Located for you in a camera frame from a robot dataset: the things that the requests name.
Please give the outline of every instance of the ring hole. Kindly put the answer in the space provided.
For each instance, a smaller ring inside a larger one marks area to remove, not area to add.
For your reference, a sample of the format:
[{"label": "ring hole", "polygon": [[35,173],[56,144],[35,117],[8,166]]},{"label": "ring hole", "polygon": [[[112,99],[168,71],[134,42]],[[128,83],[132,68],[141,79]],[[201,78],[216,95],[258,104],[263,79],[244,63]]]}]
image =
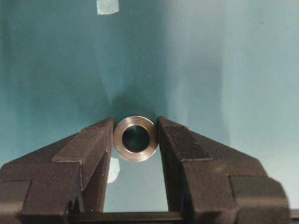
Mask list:
[{"label": "ring hole", "polygon": [[132,153],[145,150],[150,144],[150,135],[139,125],[128,127],[122,135],[122,143]]}]

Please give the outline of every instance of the metal surface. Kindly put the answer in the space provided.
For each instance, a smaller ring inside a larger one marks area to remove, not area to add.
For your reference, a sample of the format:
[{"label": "metal surface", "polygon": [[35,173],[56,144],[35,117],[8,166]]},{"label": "metal surface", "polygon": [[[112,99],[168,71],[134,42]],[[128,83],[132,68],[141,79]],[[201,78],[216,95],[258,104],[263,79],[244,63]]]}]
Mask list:
[{"label": "metal surface", "polygon": [[288,200],[259,160],[158,118],[170,210],[190,223],[288,224]]},{"label": "metal surface", "polygon": [[[123,143],[123,134],[131,126],[141,126],[143,127],[149,135],[148,146],[140,152],[132,152]],[[150,158],[156,151],[157,148],[157,134],[156,128],[152,121],[148,118],[142,116],[130,116],[123,119],[114,130],[114,147],[118,153],[126,160],[140,162]]]},{"label": "metal surface", "polygon": [[173,223],[183,221],[182,212],[108,212],[70,214],[70,223]]},{"label": "metal surface", "polygon": [[[156,134],[150,120],[131,116],[116,128],[118,140],[119,134],[122,136],[133,125],[142,126],[150,136]],[[281,184],[267,176],[256,158],[164,117],[158,118],[157,128],[170,212],[101,213],[113,127],[113,118],[107,118],[4,165],[0,170],[0,221],[11,224],[289,224],[290,218],[297,221],[298,212],[290,214]]]},{"label": "metal surface", "polygon": [[103,211],[114,119],[45,146],[0,170],[0,220],[66,224],[69,210]]}]

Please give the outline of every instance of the blue-green background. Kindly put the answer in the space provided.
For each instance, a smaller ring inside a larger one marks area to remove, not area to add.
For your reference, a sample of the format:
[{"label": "blue-green background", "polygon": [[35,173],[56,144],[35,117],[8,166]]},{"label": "blue-green background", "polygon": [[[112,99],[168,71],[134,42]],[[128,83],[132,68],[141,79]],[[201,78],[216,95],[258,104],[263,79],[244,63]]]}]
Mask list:
[{"label": "blue-green background", "polygon": [[[298,208],[298,96],[297,0],[0,0],[0,165],[164,115],[260,159]],[[105,211],[167,210],[159,152],[120,166]]]}]

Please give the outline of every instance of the white tape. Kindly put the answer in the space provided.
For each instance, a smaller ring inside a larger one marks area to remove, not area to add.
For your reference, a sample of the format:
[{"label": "white tape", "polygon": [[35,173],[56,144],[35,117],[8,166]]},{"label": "white tape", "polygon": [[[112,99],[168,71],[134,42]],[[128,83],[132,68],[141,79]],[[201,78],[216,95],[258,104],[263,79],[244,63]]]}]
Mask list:
[{"label": "white tape", "polygon": [[110,168],[109,168],[109,174],[108,174],[108,183],[113,183],[120,173],[120,162],[117,158],[111,157],[110,160]]},{"label": "white tape", "polygon": [[98,15],[108,15],[119,11],[118,0],[97,0]]}]

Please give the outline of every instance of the metal ring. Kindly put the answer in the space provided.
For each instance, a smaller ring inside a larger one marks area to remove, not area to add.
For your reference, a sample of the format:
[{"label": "metal ring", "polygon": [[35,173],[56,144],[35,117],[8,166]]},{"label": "metal ring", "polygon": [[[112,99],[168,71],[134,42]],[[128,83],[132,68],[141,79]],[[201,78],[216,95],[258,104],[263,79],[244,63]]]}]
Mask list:
[{"label": "metal ring", "polygon": [[[143,127],[149,135],[148,146],[140,152],[132,152],[125,147],[122,136],[124,132],[131,126]],[[123,119],[114,130],[113,134],[114,147],[118,153],[126,160],[140,162],[150,158],[156,151],[158,142],[156,128],[153,122],[142,116],[130,116]]]}]

